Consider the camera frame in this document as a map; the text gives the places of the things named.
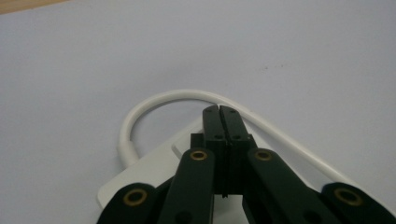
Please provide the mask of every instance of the white object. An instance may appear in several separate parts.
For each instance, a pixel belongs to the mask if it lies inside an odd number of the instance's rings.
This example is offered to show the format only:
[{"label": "white object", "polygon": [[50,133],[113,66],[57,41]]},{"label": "white object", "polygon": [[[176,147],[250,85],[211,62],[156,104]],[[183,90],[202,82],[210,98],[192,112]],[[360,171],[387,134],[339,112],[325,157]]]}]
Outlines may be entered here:
[{"label": "white object", "polygon": [[339,171],[332,168],[324,160],[314,155],[310,150],[303,147],[296,140],[287,136],[285,133],[281,132],[274,125],[261,118],[260,116],[254,114],[244,106],[234,102],[228,98],[217,95],[208,91],[196,91],[196,90],[178,90],[178,91],[168,91],[158,95],[154,95],[144,102],[133,108],[122,123],[120,129],[120,141],[117,150],[120,154],[120,158],[125,167],[129,167],[138,160],[136,150],[134,149],[134,144],[130,140],[131,130],[134,127],[134,123],[142,116],[145,112],[151,108],[161,105],[164,103],[169,103],[175,100],[185,100],[185,99],[195,99],[207,101],[210,103],[218,105],[227,105],[236,109],[243,118],[255,124],[257,127],[273,136],[277,141],[281,142],[284,146],[293,150],[309,161],[314,167],[319,169],[323,174],[327,175],[331,180],[349,183],[359,188],[359,186],[354,183],[351,179],[347,178],[345,175],[341,174]]}]

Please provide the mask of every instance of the gray surface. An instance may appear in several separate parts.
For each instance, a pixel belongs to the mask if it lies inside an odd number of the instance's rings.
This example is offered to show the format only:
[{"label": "gray surface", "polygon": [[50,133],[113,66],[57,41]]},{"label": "gray surface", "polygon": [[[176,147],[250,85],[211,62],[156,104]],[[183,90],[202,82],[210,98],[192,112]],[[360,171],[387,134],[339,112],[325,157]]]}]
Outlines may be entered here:
[{"label": "gray surface", "polygon": [[[214,91],[396,210],[395,1],[70,1],[0,16],[0,223],[94,223],[134,105]],[[205,104],[154,111],[141,153]]]}]

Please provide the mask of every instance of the white cable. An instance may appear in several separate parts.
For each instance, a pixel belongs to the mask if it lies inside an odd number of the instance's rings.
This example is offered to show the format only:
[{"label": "white cable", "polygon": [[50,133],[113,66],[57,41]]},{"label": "white cable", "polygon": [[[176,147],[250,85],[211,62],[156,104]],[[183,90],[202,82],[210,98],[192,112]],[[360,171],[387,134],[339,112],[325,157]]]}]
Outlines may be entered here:
[{"label": "white cable", "polygon": [[332,168],[329,164],[327,164],[318,156],[314,155],[306,147],[303,147],[296,140],[292,139],[291,137],[287,136],[285,133],[281,132],[277,127],[275,127],[265,119],[249,111],[246,107],[228,98],[217,95],[215,93],[208,91],[196,91],[196,90],[168,91],[158,95],[154,95],[148,98],[147,100],[143,101],[136,107],[134,107],[128,113],[120,129],[120,141],[117,147],[121,161],[125,168],[131,166],[132,164],[134,164],[136,161],[139,160],[136,150],[134,149],[134,144],[130,140],[132,128],[134,126],[134,123],[139,119],[139,117],[157,105],[170,103],[175,100],[186,100],[186,99],[207,101],[217,105],[227,105],[229,107],[236,109],[243,118],[247,119],[248,121],[255,124],[264,132],[273,136],[275,140],[279,141],[287,148],[298,153],[300,156],[306,159],[309,163],[311,163],[314,167],[320,170],[331,180],[336,182],[352,184],[356,187],[358,186],[356,183],[354,183],[354,181],[352,181],[351,179],[347,178],[345,175],[341,174],[340,172]]}]

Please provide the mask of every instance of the brass screw insert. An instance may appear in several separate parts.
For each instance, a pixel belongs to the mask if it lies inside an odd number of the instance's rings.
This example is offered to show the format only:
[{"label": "brass screw insert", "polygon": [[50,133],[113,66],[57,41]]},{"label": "brass screw insert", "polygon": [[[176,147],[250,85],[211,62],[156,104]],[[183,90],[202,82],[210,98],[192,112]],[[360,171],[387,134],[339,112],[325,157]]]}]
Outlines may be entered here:
[{"label": "brass screw insert", "polygon": [[128,206],[138,206],[148,197],[148,193],[143,189],[132,189],[123,197],[123,202]]},{"label": "brass screw insert", "polygon": [[350,189],[335,189],[334,195],[341,202],[347,203],[351,206],[360,206],[363,204],[363,199],[361,196]]},{"label": "brass screw insert", "polygon": [[270,161],[272,159],[272,155],[268,151],[264,150],[258,150],[255,154],[254,157],[260,161]]},{"label": "brass screw insert", "polygon": [[207,154],[204,151],[201,150],[197,150],[197,151],[193,151],[190,154],[190,157],[195,160],[195,161],[203,161],[207,158]]}]

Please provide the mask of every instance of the white background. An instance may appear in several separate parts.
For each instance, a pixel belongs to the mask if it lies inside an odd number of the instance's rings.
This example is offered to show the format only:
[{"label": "white background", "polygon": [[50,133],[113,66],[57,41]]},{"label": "white background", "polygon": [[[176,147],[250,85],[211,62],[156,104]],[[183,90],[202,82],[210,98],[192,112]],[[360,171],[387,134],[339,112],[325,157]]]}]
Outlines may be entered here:
[{"label": "white background", "polygon": [[[0,223],[95,223],[124,116],[213,91],[270,120],[396,210],[395,1],[70,1],[0,16]],[[134,129],[140,154],[195,119]]]}]

